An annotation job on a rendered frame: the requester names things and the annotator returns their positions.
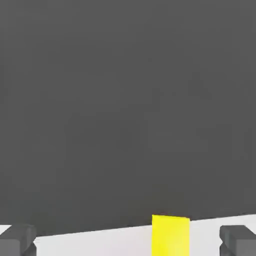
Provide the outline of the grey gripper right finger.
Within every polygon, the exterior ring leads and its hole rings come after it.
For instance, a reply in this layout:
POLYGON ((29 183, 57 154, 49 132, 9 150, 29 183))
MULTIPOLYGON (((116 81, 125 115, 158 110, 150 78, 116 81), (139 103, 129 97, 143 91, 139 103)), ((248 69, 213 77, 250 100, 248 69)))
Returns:
POLYGON ((256 234, 245 225, 222 225, 219 256, 256 256, 256 234))

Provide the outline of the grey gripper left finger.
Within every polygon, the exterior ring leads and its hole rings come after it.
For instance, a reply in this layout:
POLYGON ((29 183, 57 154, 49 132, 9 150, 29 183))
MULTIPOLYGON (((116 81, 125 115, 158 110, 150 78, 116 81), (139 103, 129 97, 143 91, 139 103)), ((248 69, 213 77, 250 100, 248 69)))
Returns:
POLYGON ((0 256, 37 256, 36 237, 37 229, 33 225, 11 225, 0 234, 0 256))

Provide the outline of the large yellow box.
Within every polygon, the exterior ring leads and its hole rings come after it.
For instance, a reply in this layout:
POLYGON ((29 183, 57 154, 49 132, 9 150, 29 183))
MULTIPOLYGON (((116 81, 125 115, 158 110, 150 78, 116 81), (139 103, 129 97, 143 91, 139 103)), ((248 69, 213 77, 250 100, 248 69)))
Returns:
POLYGON ((190 256, 190 219, 152 215, 151 256, 190 256))

